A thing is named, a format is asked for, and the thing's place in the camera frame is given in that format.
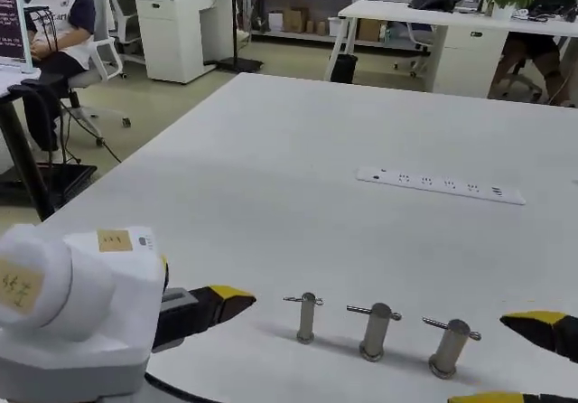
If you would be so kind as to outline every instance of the chair wheel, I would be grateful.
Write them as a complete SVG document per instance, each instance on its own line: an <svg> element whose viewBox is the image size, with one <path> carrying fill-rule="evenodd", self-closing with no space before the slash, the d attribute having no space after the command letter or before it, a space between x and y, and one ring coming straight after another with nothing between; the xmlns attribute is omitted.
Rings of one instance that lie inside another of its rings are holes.
<svg viewBox="0 0 578 403"><path fill-rule="evenodd" d="M530 98L530 101L532 103L537 103L537 101L540 100L541 98L542 98L542 91L537 91L532 94L532 98Z"/></svg>

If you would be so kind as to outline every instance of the tiled floor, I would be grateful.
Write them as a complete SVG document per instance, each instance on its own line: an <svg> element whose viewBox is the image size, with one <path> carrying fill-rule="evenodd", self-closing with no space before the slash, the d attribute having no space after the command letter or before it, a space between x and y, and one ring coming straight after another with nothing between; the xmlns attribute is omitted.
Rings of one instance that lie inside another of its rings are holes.
<svg viewBox="0 0 578 403"><path fill-rule="evenodd" d="M330 47L252 42L241 53L245 58L263 61L264 74L319 80L327 64ZM410 78L408 71L404 70L407 59L376 51L356 54L359 62L355 83L395 89L422 89L422 81ZM396 61L400 61L400 70L393 69ZM80 93L80 99L86 106L122 111L131 118L131 128L122 128L120 117L103 114L98 119L107 143L121 159L130 156L234 77L213 71L182 86L147 79L144 66L129 64L126 72L129 75L127 80L115 79ZM255 89L255 95L258 103L259 89ZM104 148L96 147L94 139L74 124L69 148L84 163L96 165L98 175L103 175L117 164ZM12 224L22 222L38 222L32 208L0 207L0 233Z"/></svg>

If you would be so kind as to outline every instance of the power strip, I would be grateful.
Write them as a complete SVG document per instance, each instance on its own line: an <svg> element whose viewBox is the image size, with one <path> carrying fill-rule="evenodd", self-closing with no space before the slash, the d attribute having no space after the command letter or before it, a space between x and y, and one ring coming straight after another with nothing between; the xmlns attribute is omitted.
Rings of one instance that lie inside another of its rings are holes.
<svg viewBox="0 0 578 403"><path fill-rule="evenodd" d="M449 193L463 197L490 200L491 202L507 202L509 204L526 204L520 192L513 188L488 186L461 180L432 177L425 174L409 174L396 170L361 167L356 178L362 182L390 184L402 188L419 189L422 191Z"/></svg>

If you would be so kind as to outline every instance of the white table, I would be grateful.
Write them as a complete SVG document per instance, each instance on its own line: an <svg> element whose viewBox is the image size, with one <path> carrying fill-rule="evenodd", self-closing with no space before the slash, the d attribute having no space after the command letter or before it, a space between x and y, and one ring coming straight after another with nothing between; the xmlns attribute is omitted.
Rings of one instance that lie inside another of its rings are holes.
<svg viewBox="0 0 578 403"><path fill-rule="evenodd" d="M2 134L0 135L0 168L2 168L0 174L12 167L10 158L39 217L45 220L53 214L54 207L12 103L18 97L8 91L10 87L20 84L23 80L36 79L39 76L40 71L37 69L32 73L0 70L0 133Z"/></svg>
<svg viewBox="0 0 578 403"><path fill-rule="evenodd" d="M479 14L415 10L406 4L358 1L340 11L340 32L325 72L329 80L347 36L345 53L353 53L358 19L427 23L436 26L435 42L428 60L425 86L428 91L486 98L508 32L577 37L578 23L537 23L512 19L500 21Z"/></svg>
<svg viewBox="0 0 578 403"><path fill-rule="evenodd" d="M147 76L186 84L233 54L231 0L135 0Z"/></svg>
<svg viewBox="0 0 578 403"><path fill-rule="evenodd" d="M260 103L254 100L259 89ZM237 403L438 402L488 389L576 397L577 367L499 322L576 314L578 117L567 108L241 75L41 225L45 236L144 224L171 285L226 284L257 303L153 355L149 371ZM518 188L526 206L361 183L362 165ZM295 339L313 291L315 341ZM379 363L358 354L385 302ZM453 380L427 367L459 317L482 334Z"/></svg>

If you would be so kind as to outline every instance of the metal peg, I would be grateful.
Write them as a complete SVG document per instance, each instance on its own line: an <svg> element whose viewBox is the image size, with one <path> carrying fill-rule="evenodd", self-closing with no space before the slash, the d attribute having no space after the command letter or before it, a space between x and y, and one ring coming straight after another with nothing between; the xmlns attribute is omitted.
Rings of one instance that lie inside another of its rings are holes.
<svg viewBox="0 0 578 403"><path fill-rule="evenodd" d="M427 317L423 317L422 320L424 323L445 330L437 351L430 357L429 366L438 378L449 379L456 372L455 364L468 338L478 342L481 340L481 334L473 332L470 326L460 319L453 319L447 324Z"/></svg>
<svg viewBox="0 0 578 403"><path fill-rule="evenodd" d="M297 332L297 341L301 344L309 344L315 338L313 334L313 316L315 306L323 305L323 300L316 298L313 293L303 293L301 297L284 297L284 301L301 302L301 322Z"/></svg>
<svg viewBox="0 0 578 403"><path fill-rule="evenodd" d="M383 341L386 339L389 320L400 321L401 314L393 313L385 304L373 304L370 310L358 306L347 305L347 311L367 314L368 327L365 330L363 341L359 344L359 353L370 362L377 362L383 357Z"/></svg>

